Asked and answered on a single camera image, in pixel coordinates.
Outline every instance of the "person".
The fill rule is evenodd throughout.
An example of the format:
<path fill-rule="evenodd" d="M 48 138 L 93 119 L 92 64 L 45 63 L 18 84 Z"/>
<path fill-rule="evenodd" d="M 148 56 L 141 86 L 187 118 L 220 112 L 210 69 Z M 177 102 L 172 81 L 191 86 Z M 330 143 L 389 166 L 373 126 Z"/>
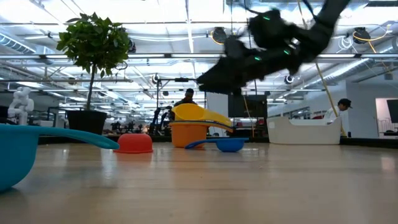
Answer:
<path fill-rule="evenodd" d="M 184 103 L 193 103 L 193 104 L 196 104 L 196 103 L 192 100 L 192 99 L 193 99 L 193 93 L 194 93 L 194 91 L 193 91 L 191 88 L 187 89 L 186 92 L 185 92 L 185 97 L 184 97 L 184 99 L 182 99 L 182 100 L 176 102 L 176 103 L 174 104 L 174 107 L 176 107 L 176 106 L 178 106 L 178 105 L 181 105 L 181 104 L 184 104 Z"/>
<path fill-rule="evenodd" d="M 348 108 L 352 108 L 351 107 L 351 100 L 349 100 L 347 98 L 341 99 L 337 103 L 337 106 L 335 106 L 335 109 L 336 109 L 336 112 L 337 112 L 337 116 L 340 116 L 341 112 L 348 110 Z M 327 119 L 329 121 L 333 121 L 334 119 L 336 119 L 336 115 L 335 115 L 335 112 L 333 111 L 333 108 L 330 108 L 325 113 L 323 119 Z"/>
<path fill-rule="evenodd" d="M 182 99 L 182 100 L 176 102 L 176 103 L 174 104 L 174 107 L 176 107 L 176 106 L 178 106 L 178 105 L 181 105 L 181 104 L 184 104 L 184 103 L 193 103 L 193 104 L 196 104 L 196 103 L 193 101 L 193 94 L 194 94 L 194 91 L 193 91 L 191 88 L 187 89 L 186 92 L 185 92 L 185 97 L 184 97 L 184 99 Z M 174 119 L 175 119 L 175 114 L 174 114 L 173 111 L 170 110 L 169 121 L 174 121 Z"/>

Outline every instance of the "potted plant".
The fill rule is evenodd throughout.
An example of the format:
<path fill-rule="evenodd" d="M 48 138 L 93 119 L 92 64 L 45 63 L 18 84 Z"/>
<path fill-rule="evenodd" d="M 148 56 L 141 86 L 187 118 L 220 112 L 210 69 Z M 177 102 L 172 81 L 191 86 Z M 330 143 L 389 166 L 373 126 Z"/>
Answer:
<path fill-rule="evenodd" d="M 101 78 L 112 75 L 112 69 L 128 59 L 129 38 L 122 24 L 112 23 L 109 18 L 101 19 L 95 13 L 80 16 L 68 21 L 75 23 L 60 33 L 57 45 L 57 50 L 64 51 L 74 65 L 91 75 L 86 110 L 67 111 L 69 127 L 102 134 L 106 113 L 90 108 L 94 79 L 98 73 Z"/>

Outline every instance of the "wooden floor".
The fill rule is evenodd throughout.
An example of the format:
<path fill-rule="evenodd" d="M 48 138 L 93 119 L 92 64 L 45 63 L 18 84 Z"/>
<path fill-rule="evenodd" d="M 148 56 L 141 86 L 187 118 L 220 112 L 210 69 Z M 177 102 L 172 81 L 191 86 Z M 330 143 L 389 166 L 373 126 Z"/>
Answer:
<path fill-rule="evenodd" d="M 245 146 L 40 146 L 30 174 L 0 194 L 0 223 L 398 223 L 398 151 Z"/>

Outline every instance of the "white robot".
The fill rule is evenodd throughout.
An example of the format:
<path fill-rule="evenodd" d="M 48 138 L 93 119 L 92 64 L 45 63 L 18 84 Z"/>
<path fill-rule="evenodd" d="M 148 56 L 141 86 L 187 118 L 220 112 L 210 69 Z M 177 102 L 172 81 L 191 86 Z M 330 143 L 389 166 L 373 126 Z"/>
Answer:
<path fill-rule="evenodd" d="M 19 87 L 14 92 L 14 99 L 8 107 L 8 117 L 13 118 L 18 116 L 18 123 L 20 125 L 27 124 L 27 113 L 32 112 L 34 109 L 34 102 L 29 98 L 30 88 Z"/>

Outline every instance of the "blue ladle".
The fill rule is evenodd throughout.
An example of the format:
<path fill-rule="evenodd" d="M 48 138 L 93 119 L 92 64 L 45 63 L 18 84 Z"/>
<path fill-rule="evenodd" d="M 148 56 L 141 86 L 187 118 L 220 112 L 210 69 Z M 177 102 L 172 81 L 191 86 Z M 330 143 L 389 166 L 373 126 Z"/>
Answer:
<path fill-rule="evenodd" d="M 185 146 L 185 149 L 191 149 L 199 144 L 215 142 L 217 148 L 221 152 L 238 152 L 244 146 L 244 142 L 249 140 L 248 138 L 224 138 L 224 139 L 206 139 L 201 141 L 195 141 Z"/>
<path fill-rule="evenodd" d="M 118 143 L 85 131 L 0 124 L 0 192 L 16 185 L 29 173 L 41 134 L 77 139 L 103 149 L 119 149 Z"/>

